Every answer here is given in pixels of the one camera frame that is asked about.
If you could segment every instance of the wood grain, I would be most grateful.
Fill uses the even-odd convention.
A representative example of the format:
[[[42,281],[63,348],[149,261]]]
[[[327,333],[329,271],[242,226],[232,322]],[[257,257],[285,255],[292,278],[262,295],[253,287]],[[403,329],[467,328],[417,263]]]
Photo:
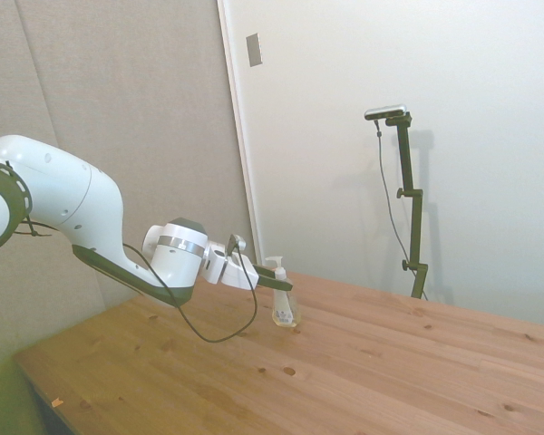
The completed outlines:
[[[292,274],[303,314],[201,341],[141,296],[16,355],[76,433],[544,434],[544,326]],[[199,281],[184,305],[210,338],[250,292]]]

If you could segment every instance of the clear plastic bottle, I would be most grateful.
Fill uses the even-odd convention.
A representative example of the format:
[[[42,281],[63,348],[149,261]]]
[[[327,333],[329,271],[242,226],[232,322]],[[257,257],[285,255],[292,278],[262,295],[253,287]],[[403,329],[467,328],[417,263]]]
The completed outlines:
[[[269,256],[267,261],[276,261],[277,268],[274,269],[274,276],[281,281],[288,281],[287,271],[282,267],[281,256]],[[272,319],[278,326],[284,326],[287,328],[294,328],[300,323],[300,310],[296,303],[296,298],[293,295],[293,291],[285,292],[283,290],[274,289],[274,306],[272,307]]]

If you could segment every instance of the gray wall panel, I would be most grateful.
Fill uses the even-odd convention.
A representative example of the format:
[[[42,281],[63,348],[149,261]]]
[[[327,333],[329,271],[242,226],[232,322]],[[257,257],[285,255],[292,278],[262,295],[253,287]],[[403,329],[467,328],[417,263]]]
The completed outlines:
[[[0,0],[0,136],[13,133],[57,145],[15,2]],[[94,276],[60,235],[0,249],[0,434],[43,433],[11,356],[102,311]]]
[[[115,179],[125,241],[183,216],[253,257],[217,3],[19,5],[60,145]]]

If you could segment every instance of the white robotic arm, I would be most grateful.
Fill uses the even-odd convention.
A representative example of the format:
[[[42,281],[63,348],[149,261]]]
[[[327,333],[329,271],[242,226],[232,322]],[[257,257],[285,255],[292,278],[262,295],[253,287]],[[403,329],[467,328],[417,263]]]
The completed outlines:
[[[160,282],[125,255],[122,214],[119,188],[93,165],[36,140],[0,138],[0,246],[30,217],[61,231],[88,266],[170,305],[191,298],[198,273],[213,284],[221,280],[243,289],[261,281],[262,271],[232,252],[243,247],[240,237],[232,236],[224,248],[208,240],[201,224],[177,218],[152,227],[143,244]],[[264,285],[268,279],[264,276]]]

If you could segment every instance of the black metal stand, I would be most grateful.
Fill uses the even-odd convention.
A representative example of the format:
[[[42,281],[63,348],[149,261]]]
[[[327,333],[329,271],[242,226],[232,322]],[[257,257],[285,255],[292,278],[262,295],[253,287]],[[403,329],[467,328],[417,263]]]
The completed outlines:
[[[421,217],[423,212],[423,190],[413,187],[413,173],[411,170],[411,153],[409,151],[409,132],[411,127],[411,113],[406,112],[402,116],[387,118],[385,124],[397,127],[397,138],[399,139],[399,154],[401,157],[401,172],[403,174],[403,188],[397,191],[397,197],[413,199],[411,213],[411,246],[409,249],[409,263],[403,260],[403,270],[413,270],[415,281],[411,297],[421,299],[425,277],[428,266],[419,262],[421,251]]]

